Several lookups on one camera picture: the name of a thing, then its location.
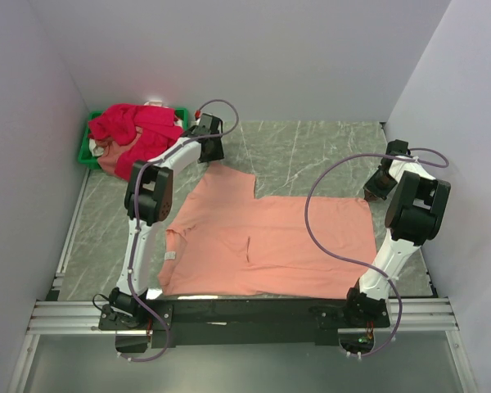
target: green basket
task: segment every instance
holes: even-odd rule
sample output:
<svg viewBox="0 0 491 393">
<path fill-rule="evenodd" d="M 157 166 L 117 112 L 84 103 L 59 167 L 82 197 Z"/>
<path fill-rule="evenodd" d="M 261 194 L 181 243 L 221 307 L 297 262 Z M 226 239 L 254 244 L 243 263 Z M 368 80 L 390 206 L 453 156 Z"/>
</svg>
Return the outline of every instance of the green basket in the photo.
<svg viewBox="0 0 491 393">
<path fill-rule="evenodd" d="M 104 113 L 103 111 L 93 111 L 89 114 L 88 122 L 85 124 L 85 132 L 83 133 L 82 138 L 82 146 L 80 146 L 79 153 L 79 163 L 84 164 L 89 169 L 101 169 L 100 165 L 97 162 L 97 158 L 93 157 L 91 152 L 89 151 L 89 138 L 88 135 L 91 133 L 89 129 L 89 121 L 95 119 L 99 115 Z M 189 125 L 189 113 L 186 108 L 177 108 L 174 110 L 174 114 L 182 119 L 183 129 L 186 130 Z"/>
</svg>

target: clothing tag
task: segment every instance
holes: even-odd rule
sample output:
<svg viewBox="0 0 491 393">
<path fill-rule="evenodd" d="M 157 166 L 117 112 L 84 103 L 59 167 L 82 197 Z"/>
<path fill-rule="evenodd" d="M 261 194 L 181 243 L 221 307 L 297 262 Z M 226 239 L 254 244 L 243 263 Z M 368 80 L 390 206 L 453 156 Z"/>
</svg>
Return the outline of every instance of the clothing tag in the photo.
<svg viewBox="0 0 491 393">
<path fill-rule="evenodd" d="M 164 255 L 164 260 L 174 260 L 177 257 L 176 251 L 168 251 Z"/>
</svg>

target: marble tabletop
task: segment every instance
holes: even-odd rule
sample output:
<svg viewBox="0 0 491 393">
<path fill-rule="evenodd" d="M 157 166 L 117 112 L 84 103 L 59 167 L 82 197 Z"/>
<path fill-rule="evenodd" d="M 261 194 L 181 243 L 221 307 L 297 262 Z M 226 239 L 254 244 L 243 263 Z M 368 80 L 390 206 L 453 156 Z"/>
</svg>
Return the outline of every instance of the marble tabletop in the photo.
<svg viewBox="0 0 491 393">
<path fill-rule="evenodd" d="M 255 174 L 258 198 L 306 196 L 317 176 L 337 160 L 362 152 L 382 153 L 385 146 L 385 135 L 377 122 L 242 122 L 223 139 L 226 156 L 223 164 Z M 363 184 L 377 166 L 376 158 L 348 161 L 330 172 L 314 195 L 363 197 Z M 164 228 L 171 223 L 206 168 L 206 164 L 190 165 L 175 176 L 173 208 Z M 126 187 L 125 181 L 99 170 L 90 173 L 59 300 L 91 300 L 97 293 L 109 294 L 115 286 L 128 240 L 124 208 Z M 384 239 L 388 204 L 389 199 L 370 204 L 377 247 Z M 150 271 L 150 288 L 155 294 L 160 294 L 156 276 L 163 263 L 164 250 L 164 229 L 161 229 Z M 397 286 L 401 296 L 433 295 L 420 252 L 406 263 Z"/>
</svg>

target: gray floor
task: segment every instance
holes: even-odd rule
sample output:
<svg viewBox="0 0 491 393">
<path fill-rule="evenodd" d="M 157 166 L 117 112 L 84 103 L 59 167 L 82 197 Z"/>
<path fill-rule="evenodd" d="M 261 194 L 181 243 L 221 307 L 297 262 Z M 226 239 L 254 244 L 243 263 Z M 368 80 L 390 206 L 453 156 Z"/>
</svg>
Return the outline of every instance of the gray floor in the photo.
<svg viewBox="0 0 491 393">
<path fill-rule="evenodd" d="M 399 333 L 362 362 L 337 347 L 275 344 L 184 346 L 129 364 L 116 357 L 114 341 L 42 336 L 25 392 L 462 392 L 444 332 Z"/>
<path fill-rule="evenodd" d="M 384 152 L 385 136 L 378 123 L 244 122 L 223 140 L 226 159 L 233 169 L 256 174 L 256 197 L 307 195 L 317 176 L 335 161 L 361 152 Z M 315 195 L 363 197 L 362 187 L 374 173 L 378 159 L 363 158 L 331 172 Z M 172 221 L 187 194 L 205 172 L 205 165 L 191 165 L 175 178 Z M 115 286 L 128 240 L 124 211 L 127 183 L 101 171 L 91 172 L 77 221 L 59 300 L 90 300 L 108 294 Z M 376 245 L 385 234 L 388 201 L 371 203 Z M 164 233 L 156 241 L 150 287 L 160 289 L 156 275 L 164 257 Z M 421 253 L 406 264 L 398 281 L 402 296 L 432 296 Z"/>
</svg>

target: white wall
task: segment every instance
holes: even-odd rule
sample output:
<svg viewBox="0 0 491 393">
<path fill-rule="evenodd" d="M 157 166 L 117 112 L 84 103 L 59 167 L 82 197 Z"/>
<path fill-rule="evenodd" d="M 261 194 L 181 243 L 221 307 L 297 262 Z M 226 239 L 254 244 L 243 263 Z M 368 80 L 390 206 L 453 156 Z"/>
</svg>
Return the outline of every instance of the white wall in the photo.
<svg viewBox="0 0 491 393">
<path fill-rule="evenodd" d="M 449 0 L 30 0 L 89 106 L 387 120 Z"/>
<path fill-rule="evenodd" d="M 491 392 L 491 0 L 453 0 L 386 126 L 389 138 L 448 155 L 453 188 L 424 246 L 449 295 L 481 391 Z"/>
<path fill-rule="evenodd" d="M 51 287 L 83 177 L 86 107 L 25 0 L 0 0 L 0 392 Z"/>
</svg>

